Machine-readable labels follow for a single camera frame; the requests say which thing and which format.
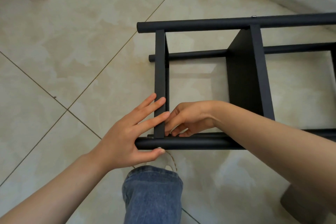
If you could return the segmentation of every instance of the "person's left arm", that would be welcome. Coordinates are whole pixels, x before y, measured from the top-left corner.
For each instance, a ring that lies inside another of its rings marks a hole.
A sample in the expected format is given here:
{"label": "person's left arm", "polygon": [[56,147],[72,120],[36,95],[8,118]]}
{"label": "person's left arm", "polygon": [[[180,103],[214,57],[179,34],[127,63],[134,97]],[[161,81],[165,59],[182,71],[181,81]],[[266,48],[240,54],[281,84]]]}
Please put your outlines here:
{"label": "person's left arm", "polygon": [[164,112],[141,122],[166,101],[161,98],[152,103],[155,97],[153,93],[116,122],[92,151],[80,156],[48,184],[6,213],[0,218],[0,224],[65,223],[109,171],[153,161],[163,154],[163,149],[141,152],[134,145],[138,136],[169,116],[169,112]]}

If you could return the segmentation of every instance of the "black metal frame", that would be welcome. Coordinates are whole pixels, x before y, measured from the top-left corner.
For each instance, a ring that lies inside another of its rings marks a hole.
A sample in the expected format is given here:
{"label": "black metal frame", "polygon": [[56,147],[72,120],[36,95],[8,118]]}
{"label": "black metal frame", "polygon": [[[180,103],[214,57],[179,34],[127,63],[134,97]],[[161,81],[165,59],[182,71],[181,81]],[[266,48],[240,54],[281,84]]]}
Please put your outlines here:
{"label": "black metal frame", "polygon": [[[185,21],[138,22],[139,33],[155,33],[156,100],[166,97],[166,103],[154,112],[158,116],[169,111],[169,61],[226,57],[230,103],[274,120],[270,84],[265,54],[330,51],[336,71],[336,43],[263,46],[261,28],[297,27],[336,24],[336,13],[265,16],[250,18],[206,19]],[[227,50],[169,53],[166,32],[240,29]],[[336,141],[336,128],[305,129],[309,133]],[[154,128],[154,134],[139,137],[138,149],[244,149],[225,133],[197,133],[188,138],[165,137],[164,123]]]}

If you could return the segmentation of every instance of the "person's right arm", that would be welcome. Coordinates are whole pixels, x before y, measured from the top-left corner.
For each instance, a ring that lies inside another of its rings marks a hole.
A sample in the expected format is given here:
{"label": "person's right arm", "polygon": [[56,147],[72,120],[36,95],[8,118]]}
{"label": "person's right arm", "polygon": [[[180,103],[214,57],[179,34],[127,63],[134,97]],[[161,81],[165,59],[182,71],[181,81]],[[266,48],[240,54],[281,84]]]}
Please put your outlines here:
{"label": "person's right arm", "polygon": [[165,130],[177,136],[187,128],[180,136],[190,136],[212,127],[336,213],[335,142],[222,101],[179,104],[166,120]]}

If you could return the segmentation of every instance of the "blue jeans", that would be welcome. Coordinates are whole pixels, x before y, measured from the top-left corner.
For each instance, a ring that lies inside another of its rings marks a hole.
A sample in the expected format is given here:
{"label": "blue jeans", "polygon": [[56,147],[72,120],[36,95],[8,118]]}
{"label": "blue jeans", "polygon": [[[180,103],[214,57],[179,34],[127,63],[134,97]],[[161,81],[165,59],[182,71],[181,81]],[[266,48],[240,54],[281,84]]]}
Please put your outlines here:
{"label": "blue jeans", "polygon": [[123,188],[124,224],[179,224],[183,182],[175,172],[141,166],[127,175]]}

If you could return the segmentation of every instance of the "white shoe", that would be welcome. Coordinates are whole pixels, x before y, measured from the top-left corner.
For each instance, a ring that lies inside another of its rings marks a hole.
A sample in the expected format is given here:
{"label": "white shoe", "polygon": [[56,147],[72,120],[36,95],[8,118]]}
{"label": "white shoe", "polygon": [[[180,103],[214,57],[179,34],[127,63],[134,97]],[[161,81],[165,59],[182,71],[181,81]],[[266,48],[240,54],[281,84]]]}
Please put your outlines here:
{"label": "white shoe", "polygon": [[169,171],[176,172],[176,164],[174,162],[172,155],[170,155],[168,152],[165,152],[165,154],[160,155],[154,161],[147,162],[146,165],[159,167]]}

